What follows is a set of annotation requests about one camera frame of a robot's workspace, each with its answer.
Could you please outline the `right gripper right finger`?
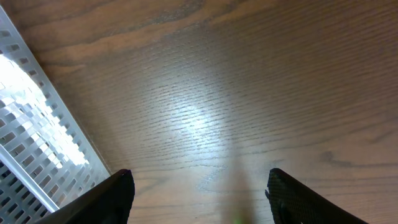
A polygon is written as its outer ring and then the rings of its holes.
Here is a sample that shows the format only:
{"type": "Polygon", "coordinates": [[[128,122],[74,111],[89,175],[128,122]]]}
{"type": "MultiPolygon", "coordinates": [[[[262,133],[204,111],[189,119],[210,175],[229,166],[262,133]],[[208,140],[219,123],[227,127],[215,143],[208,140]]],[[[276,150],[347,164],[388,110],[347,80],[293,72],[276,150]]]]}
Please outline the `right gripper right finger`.
{"type": "Polygon", "coordinates": [[[265,195],[275,224],[365,224],[279,168],[270,170],[265,195]]]}

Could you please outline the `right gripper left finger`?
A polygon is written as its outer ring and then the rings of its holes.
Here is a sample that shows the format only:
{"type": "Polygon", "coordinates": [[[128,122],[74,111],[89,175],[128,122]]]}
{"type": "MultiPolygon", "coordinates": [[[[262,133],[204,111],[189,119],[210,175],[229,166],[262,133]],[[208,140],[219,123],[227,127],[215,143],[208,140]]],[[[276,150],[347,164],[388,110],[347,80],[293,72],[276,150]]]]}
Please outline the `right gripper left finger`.
{"type": "Polygon", "coordinates": [[[135,196],[132,173],[121,169],[38,224],[126,224],[135,196]]]}

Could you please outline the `clear white plastic basket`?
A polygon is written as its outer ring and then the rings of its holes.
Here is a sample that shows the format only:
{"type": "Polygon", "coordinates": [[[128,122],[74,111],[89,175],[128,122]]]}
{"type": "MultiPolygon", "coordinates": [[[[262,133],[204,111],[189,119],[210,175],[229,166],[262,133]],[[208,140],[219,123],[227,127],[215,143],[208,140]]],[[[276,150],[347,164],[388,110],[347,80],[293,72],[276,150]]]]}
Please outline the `clear white plastic basket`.
{"type": "Polygon", "coordinates": [[[34,223],[109,177],[5,12],[1,13],[1,222],[34,223]]]}

